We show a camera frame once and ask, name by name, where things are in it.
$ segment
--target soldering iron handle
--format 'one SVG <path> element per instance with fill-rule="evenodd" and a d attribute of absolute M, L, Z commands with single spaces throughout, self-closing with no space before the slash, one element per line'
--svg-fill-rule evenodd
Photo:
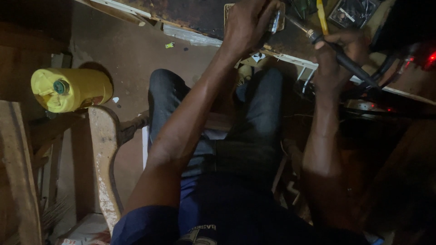
<path fill-rule="evenodd" d="M 377 82 L 374 81 L 374 79 L 372 79 L 371 76 L 364 71 L 358 63 L 350 59 L 350 57 L 344 53 L 344 50 L 341 46 L 336 43 L 326 43 L 328 43 L 329 46 L 336 51 L 336 59 L 341 66 L 351 71 L 360 80 L 367 82 L 371 87 L 380 89 L 380 86 L 377 84 Z"/>

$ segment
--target man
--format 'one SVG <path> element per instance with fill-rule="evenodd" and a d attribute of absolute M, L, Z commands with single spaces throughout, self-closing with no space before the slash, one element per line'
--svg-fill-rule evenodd
<path fill-rule="evenodd" d="M 282 157 L 282 76 L 258 72 L 224 140 L 203 133 L 226 75 L 265 33 L 277 1 L 243 0 L 231 10 L 224 41 L 192 89 L 176 74 L 150 78 L 151 141 L 146 168 L 114 227 L 113 245 L 133 244 L 367 244 L 352 217 L 336 148 L 339 93 L 351 73 L 324 42 L 315 45 L 316 109 L 301 183 L 314 226 L 279 206 L 271 186 Z M 347 44 L 366 59 L 362 36 L 326 40 Z"/>

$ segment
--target hand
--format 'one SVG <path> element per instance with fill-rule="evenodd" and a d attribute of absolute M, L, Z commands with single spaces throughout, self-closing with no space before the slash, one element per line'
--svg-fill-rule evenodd
<path fill-rule="evenodd" d="M 251 52 L 267 30 L 272 13 L 279 6 L 277 0 L 242 0 L 233 5 L 228 13 L 221 47 L 239 58 Z"/>
<path fill-rule="evenodd" d="M 344 30 L 327 35 L 324 39 L 345 44 L 345 54 L 360 65 L 368 60 L 368 45 L 361 31 Z M 335 51 L 325 42 L 315 44 L 315 55 L 316 63 L 319 64 L 313 78 L 317 94 L 339 96 L 342 87 L 353 74 L 337 63 Z"/>

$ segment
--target blue jeans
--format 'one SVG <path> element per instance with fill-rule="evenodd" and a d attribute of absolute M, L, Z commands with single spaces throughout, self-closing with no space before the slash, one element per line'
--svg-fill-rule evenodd
<path fill-rule="evenodd" d="M 280 125 L 282 74 L 276 69 L 257 72 L 237 88 L 245 96 L 236 121 L 223 140 L 203 134 L 182 177 L 226 172 L 254 185 L 271 188 L 282 158 Z M 158 69 L 150 77 L 150 140 L 179 106 L 190 88 L 175 73 Z"/>

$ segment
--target left hand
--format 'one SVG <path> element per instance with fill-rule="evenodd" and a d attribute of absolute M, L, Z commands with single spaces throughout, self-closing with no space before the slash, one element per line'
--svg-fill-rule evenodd
<path fill-rule="evenodd" d="M 238 57 L 251 52 L 265 33 L 272 13 L 279 6 L 277 0 L 241 0 L 235 4 L 228 13 L 221 47 Z"/>

